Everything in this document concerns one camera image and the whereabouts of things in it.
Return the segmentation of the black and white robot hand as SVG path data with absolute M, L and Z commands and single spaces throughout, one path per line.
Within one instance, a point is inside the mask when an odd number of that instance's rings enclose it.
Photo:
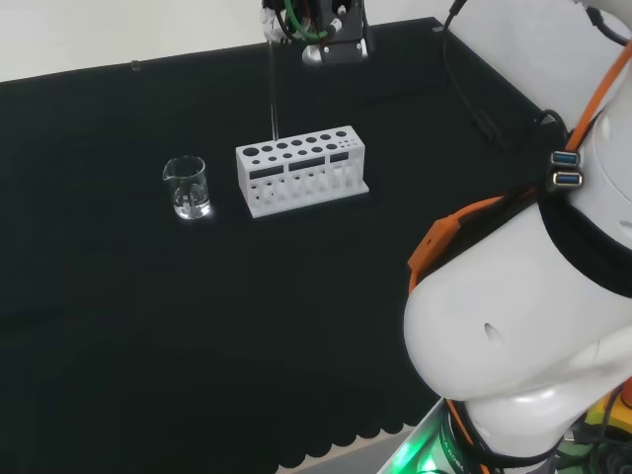
M 264 37 L 274 43 L 327 46 L 365 37 L 362 1 L 264 0 L 260 12 Z

